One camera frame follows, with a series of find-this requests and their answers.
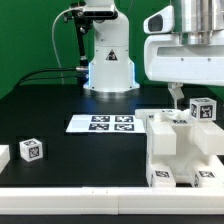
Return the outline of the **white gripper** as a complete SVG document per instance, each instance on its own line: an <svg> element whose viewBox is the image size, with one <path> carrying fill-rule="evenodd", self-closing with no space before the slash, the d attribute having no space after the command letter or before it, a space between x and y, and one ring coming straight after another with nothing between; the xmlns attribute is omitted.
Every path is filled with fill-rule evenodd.
<svg viewBox="0 0 224 224"><path fill-rule="evenodd" d="M177 108L182 83L224 86L224 32L214 32L208 45L181 45L177 34L151 35L144 44L144 69L149 80L172 82L168 90Z"/></svg>

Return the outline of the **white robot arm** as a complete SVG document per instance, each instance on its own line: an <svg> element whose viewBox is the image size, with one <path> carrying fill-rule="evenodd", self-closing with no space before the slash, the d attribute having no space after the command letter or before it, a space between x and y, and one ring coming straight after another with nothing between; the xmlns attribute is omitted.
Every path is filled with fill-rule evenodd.
<svg viewBox="0 0 224 224"><path fill-rule="evenodd" d="M86 88L102 94L137 88L127 17L114 0L85 0L83 14L95 28ZM143 30L145 74L166 82L174 99L183 84L224 86L224 0L170 0L144 20Z"/></svg>

